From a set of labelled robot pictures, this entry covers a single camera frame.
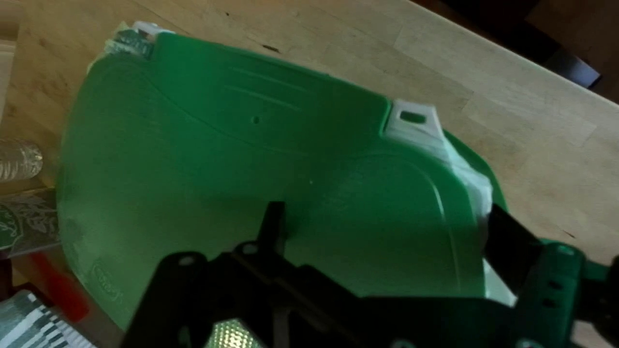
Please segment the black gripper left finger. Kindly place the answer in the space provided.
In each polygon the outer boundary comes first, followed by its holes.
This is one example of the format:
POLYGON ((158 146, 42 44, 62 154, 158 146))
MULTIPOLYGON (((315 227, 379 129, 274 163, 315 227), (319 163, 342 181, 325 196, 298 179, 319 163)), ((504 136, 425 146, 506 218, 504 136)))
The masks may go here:
POLYGON ((284 258, 286 204, 270 200, 255 239, 214 258, 162 256, 121 348, 203 348, 236 318, 267 348, 359 348, 354 295, 311 266, 284 258))

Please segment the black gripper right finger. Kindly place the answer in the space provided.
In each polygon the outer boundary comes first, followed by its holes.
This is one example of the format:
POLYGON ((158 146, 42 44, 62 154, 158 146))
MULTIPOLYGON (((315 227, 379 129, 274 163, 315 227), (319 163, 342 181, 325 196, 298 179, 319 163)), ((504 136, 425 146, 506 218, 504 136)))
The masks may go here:
POLYGON ((512 305, 481 297, 381 297, 390 332, 416 348, 572 348, 584 320, 619 345, 619 268, 561 241, 541 241, 503 206, 487 218, 483 254, 516 295, 512 305))

